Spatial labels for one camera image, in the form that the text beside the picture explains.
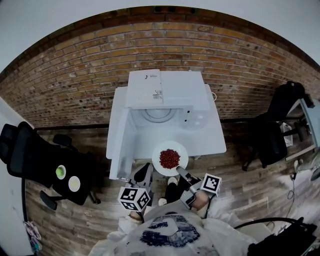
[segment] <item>red beans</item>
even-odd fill
[[[179,165],[180,155],[173,149],[167,149],[160,153],[160,164],[163,168],[172,169]]]

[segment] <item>white table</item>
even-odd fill
[[[134,159],[151,159],[156,146],[164,141],[176,141],[182,144],[189,156],[202,156],[226,152],[226,143],[222,131],[218,111],[210,90],[206,86],[208,98],[211,103],[211,114],[208,123],[202,129],[196,131],[182,128],[139,128],[135,137]],[[110,125],[106,146],[106,157],[113,159],[115,138],[118,123],[125,106],[127,87],[119,87],[115,90],[110,116]]]
[[[296,103],[292,106],[292,108],[289,111],[290,113],[298,105],[301,105],[307,124],[310,129],[311,135],[312,135],[313,145],[299,151],[298,153],[295,153],[293,155],[286,157],[285,158],[286,161],[296,158],[298,156],[301,156],[302,154],[310,150],[320,147],[320,101],[317,99],[313,99],[313,103],[314,103],[314,107],[309,108],[307,107],[307,104],[304,99],[299,99],[296,101]]]

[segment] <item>white plate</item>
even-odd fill
[[[61,177],[59,177],[57,174],[55,174],[55,175],[57,175],[59,180],[63,180],[66,177],[66,167],[64,167],[63,165],[59,165],[58,168],[62,168],[63,169],[63,175]]]
[[[77,192],[80,189],[80,179],[77,176],[72,176],[69,179],[68,185],[72,192]]]
[[[168,177],[177,176],[179,175],[179,173],[176,171],[176,168],[167,169],[163,168],[160,164],[160,153],[166,150],[174,150],[179,154],[179,166],[181,166],[182,168],[186,168],[188,165],[188,152],[185,149],[185,147],[179,144],[178,142],[169,140],[156,146],[152,153],[152,164],[154,168],[158,171],[158,173]]]

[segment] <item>wooden floor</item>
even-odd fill
[[[198,177],[210,173],[222,177],[222,187],[213,205],[216,208],[234,211],[240,218],[260,219],[265,217],[285,217],[292,204],[287,199],[293,183],[289,174],[293,172],[293,161],[280,161],[262,169],[260,161],[252,162],[248,172],[242,171],[242,162],[249,155],[246,146],[246,124],[223,124],[226,153],[203,156],[194,161],[190,159],[187,169]],[[68,134],[73,145],[81,152],[90,151],[102,163],[108,176],[110,162],[105,158],[108,129],[40,131],[39,134],[52,142],[54,134]],[[289,148],[289,153],[299,151],[310,145],[310,139]],[[320,181],[310,182],[311,173],[299,173],[295,180],[295,201],[289,213],[291,218],[305,217],[309,223],[318,224],[320,220]],[[164,195],[166,179],[154,173],[153,204]],[[83,206],[63,200],[56,211],[47,208],[40,200],[40,190],[56,195],[33,181],[26,181],[26,209],[30,221],[34,221],[42,235],[44,256],[85,256],[98,240],[105,239],[109,232],[118,227],[120,216],[128,214],[117,202],[120,181],[102,180],[97,187],[101,204],[93,204],[87,198]],[[269,223],[268,227],[278,232],[284,224]]]

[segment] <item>white wall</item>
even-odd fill
[[[0,98],[0,132],[5,124],[18,125],[23,121]],[[9,175],[0,160],[0,246],[9,256],[32,255],[25,226],[21,194],[21,178]]]
[[[320,64],[319,0],[2,0],[0,71],[68,24],[112,10],[155,5],[203,8],[243,18],[281,35]]]

